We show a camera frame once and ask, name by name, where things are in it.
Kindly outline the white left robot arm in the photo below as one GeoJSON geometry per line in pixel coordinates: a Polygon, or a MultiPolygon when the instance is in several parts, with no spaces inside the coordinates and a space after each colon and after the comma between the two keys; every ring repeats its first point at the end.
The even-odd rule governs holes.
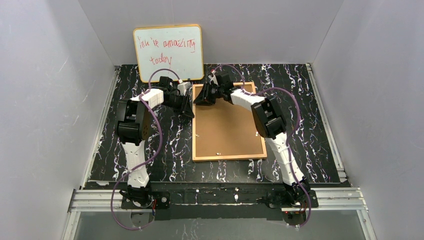
{"type": "Polygon", "coordinates": [[[115,134],[121,143],[128,169],[127,185],[142,189],[149,182],[146,168],[145,141],[150,137],[151,118],[157,119],[153,108],[166,106],[175,113],[194,118],[189,89],[192,84],[161,76],[157,86],[147,89],[139,96],[121,99],[117,105],[115,134]]]}

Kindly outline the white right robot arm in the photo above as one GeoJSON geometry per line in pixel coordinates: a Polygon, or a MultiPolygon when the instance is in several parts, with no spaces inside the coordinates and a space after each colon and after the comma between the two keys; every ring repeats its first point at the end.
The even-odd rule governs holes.
{"type": "Polygon", "coordinates": [[[306,180],[299,169],[288,143],[287,121],[282,107],[274,96],[260,96],[235,86],[226,75],[214,75],[203,85],[193,103],[198,106],[212,106],[217,99],[251,111],[257,132],[270,146],[281,170],[284,184],[293,188],[305,188],[306,180]]]}

